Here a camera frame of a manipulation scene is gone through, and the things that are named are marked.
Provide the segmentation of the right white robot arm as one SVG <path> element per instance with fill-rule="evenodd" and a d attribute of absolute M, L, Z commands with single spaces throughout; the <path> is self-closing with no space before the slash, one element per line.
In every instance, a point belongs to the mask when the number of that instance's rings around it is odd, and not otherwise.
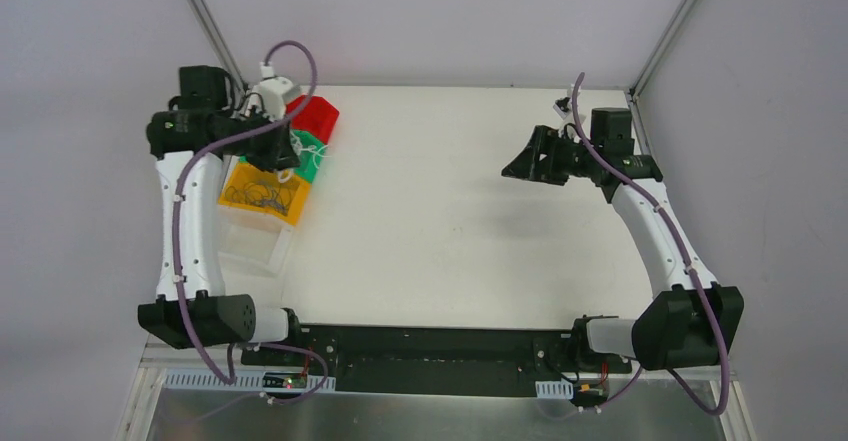
<path fill-rule="evenodd" d="M 590 371 L 617 355 L 654 371 L 729 368 L 743 296 L 704 266 L 678 225 L 657 163 L 635 151 L 629 110 L 595 109 L 589 130 L 573 136 L 537 125 L 501 174 L 556 186 L 590 180 L 624 222 L 645 266 L 650 304 L 636 319 L 576 320 L 578 336 L 567 345 L 573 366 Z"/>

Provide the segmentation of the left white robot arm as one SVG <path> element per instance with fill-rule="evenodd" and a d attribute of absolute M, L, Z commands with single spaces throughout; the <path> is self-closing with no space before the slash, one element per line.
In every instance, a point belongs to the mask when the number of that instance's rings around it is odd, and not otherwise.
<path fill-rule="evenodd" d="M 243 157 L 269 174 L 299 163 L 288 126 L 245 136 L 284 118 L 300 93 L 269 63 L 260 72 L 261 80 L 237 100 L 224 69 L 182 67 L 179 94 L 146 127 L 162 193 L 163 256 L 156 299 L 138 306 L 137 319 L 175 349 L 267 342 L 269 355 L 288 366 L 303 357 L 305 339 L 289 328 L 285 309 L 227 293 L 218 254 L 226 157 Z"/>

